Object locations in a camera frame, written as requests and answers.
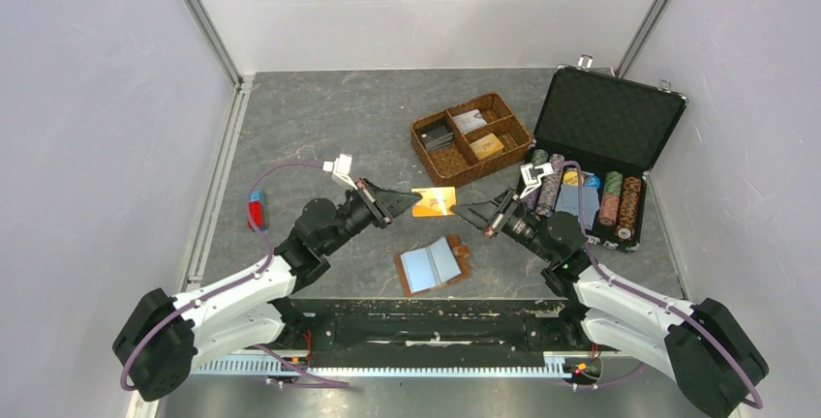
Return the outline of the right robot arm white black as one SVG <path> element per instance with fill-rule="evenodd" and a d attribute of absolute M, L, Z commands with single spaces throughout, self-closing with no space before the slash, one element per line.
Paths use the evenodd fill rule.
<path fill-rule="evenodd" d="M 616 275 L 595 259 L 576 216 L 540 217 L 512 189 L 451 210 L 487 237 L 504 234 L 546 262 L 546 285 L 569 302 L 559 323 L 566 345 L 594 343 L 629 355 L 669 377 L 710 417 L 727 417 L 743 403 L 763 406 L 756 387 L 769 365 L 720 302 L 664 296 Z"/>

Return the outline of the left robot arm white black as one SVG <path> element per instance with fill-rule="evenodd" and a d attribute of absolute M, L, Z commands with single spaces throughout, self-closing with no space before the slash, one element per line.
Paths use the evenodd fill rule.
<path fill-rule="evenodd" d="M 328 257 L 357 234 L 391 225 L 420 198 L 361 178 L 341 204 L 324 197 L 308 201 L 288 237 L 253 265 L 200 289 L 145 293 L 112 345 L 122 365 L 121 388 L 152 402 L 198 367 L 236 350 L 297 345 L 304 322 L 290 296 L 322 276 Z"/>

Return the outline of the brown leather card holder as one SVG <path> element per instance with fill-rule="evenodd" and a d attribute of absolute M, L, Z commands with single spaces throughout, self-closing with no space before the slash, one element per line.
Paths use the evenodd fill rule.
<path fill-rule="evenodd" d="M 406 297 L 414 297 L 466 278 L 471 252 L 459 236 L 443 236 L 432 244 L 396 254 L 394 264 Z"/>

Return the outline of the gold credit card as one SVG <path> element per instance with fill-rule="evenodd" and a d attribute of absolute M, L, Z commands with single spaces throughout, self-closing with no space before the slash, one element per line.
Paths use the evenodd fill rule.
<path fill-rule="evenodd" d="M 457 202 L 454 187 L 414 188 L 411 191 L 421 196 L 411 208 L 414 218 L 445 217 L 453 214 L 451 207 Z"/>

